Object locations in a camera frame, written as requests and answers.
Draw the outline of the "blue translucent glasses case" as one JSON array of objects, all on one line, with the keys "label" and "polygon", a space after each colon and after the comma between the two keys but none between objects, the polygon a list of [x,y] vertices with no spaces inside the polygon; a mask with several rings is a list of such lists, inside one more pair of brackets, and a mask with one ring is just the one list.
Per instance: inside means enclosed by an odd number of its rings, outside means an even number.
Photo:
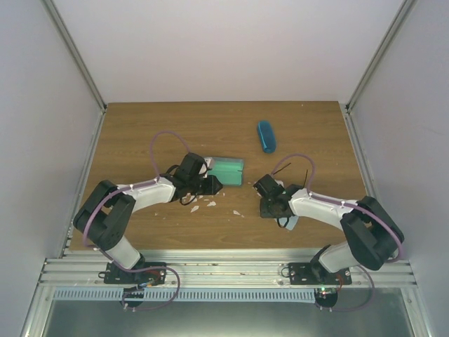
[{"label": "blue translucent glasses case", "polygon": [[262,151],[267,154],[274,153],[276,151],[276,137],[272,125],[266,120],[259,121],[257,123],[257,134]]}]

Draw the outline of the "black round sunglasses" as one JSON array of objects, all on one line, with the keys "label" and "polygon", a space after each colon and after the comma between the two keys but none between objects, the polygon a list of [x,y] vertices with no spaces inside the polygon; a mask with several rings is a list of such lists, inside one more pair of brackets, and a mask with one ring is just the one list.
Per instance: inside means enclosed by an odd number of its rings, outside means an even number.
[{"label": "black round sunglasses", "polygon": [[305,186],[309,177],[309,168],[293,162],[284,164],[274,172],[274,180],[284,187],[289,185]]}]

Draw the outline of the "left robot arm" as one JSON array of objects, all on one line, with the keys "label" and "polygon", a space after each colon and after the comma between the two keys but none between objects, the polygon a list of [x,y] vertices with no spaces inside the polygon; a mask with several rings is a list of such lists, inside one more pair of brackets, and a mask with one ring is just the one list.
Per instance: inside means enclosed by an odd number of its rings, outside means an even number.
[{"label": "left robot arm", "polygon": [[188,206],[200,196],[217,194],[222,183],[210,174],[214,165],[213,158],[190,152],[181,164],[151,180],[129,185],[103,180],[78,210],[73,226],[83,243],[101,251],[128,283],[138,283],[146,269],[142,254],[125,237],[130,217],[153,205],[178,201]]}]

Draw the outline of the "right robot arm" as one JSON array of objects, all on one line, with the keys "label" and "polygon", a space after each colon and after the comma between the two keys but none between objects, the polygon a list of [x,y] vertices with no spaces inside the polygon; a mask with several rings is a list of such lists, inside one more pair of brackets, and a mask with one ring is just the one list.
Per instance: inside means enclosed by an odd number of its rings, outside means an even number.
[{"label": "right robot arm", "polygon": [[351,267],[379,270],[402,253],[404,235],[375,198],[340,200],[310,192],[301,185],[284,187],[269,174],[254,188],[260,196],[261,218],[274,219],[280,228],[293,230],[299,219],[310,218],[344,234],[341,244],[327,245],[304,267],[292,268],[292,277],[306,271],[310,273],[308,282],[329,284]]}]

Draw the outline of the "light blue cloth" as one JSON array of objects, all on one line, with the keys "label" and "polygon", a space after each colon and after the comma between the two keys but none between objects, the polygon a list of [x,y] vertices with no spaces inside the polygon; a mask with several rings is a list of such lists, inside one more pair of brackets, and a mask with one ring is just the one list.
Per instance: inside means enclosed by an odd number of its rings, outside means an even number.
[{"label": "light blue cloth", "polygon": [[298,216],[291,216],[289,218],[285,218],[283,227],[289,231],[292,231],[297,225],[298,220],[299,220]]}]

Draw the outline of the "grey-blue glasses case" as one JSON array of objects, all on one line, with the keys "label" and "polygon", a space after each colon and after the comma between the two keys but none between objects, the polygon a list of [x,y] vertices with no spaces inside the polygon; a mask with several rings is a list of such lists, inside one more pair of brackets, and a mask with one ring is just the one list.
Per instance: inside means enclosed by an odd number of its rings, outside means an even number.
[{"label": "grey-blue glasses case", "polygon": [[235,158],[213,157],[215,164],[208,172],[216,176],[226,186],[241,186],[243,183],[244,160]]}]

